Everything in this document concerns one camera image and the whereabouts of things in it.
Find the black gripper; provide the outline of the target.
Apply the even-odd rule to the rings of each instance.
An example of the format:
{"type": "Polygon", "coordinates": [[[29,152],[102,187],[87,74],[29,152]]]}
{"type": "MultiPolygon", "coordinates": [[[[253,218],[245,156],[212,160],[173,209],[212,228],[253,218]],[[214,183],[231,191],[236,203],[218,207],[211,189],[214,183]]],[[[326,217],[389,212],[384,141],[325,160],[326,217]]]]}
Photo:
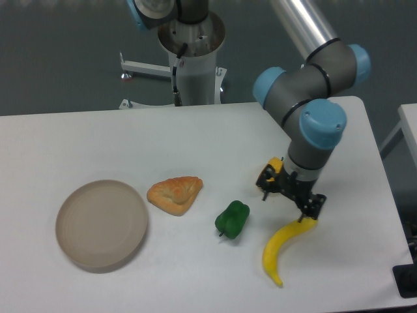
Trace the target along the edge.
{"type": "Polygon", "coordinates": [[[270,193],[280,193],[296,203],[301,215],[298,222],[305,218],[317,220],[327,197],[324,194],[314,194],[311,190],[317,181],[317,176],[302,177],[297,171],[288,172],[282,164],[267,164],[259,174],[255,185],[263,192],[262,200],[270,193]]]}

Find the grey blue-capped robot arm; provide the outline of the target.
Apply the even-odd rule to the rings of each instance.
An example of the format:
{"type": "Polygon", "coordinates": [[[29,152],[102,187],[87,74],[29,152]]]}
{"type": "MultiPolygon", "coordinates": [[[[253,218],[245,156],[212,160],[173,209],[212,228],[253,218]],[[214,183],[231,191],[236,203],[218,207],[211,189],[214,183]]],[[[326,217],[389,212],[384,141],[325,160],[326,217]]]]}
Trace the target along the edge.
{"type": "MultiPolygon", "coordinates": [[[[214,104],[220,99],[216,53],[225,39],[222,20],[207,1],[129,1],[140,29],[157,29],[169,56],[176,106],[214,104]]],[[[264,194],[280,193],[295,202],[302,218],[317,219],[325,196],[312,189],[347,123],[330,97],[367,79],[368,53],[346,45],[311,1],[272,1],[271,7],[304,58],[296,72],[272,67],[253,85],[261,107],[290,137],[281,168],[267,165],[256,184],[264,194]]]]}

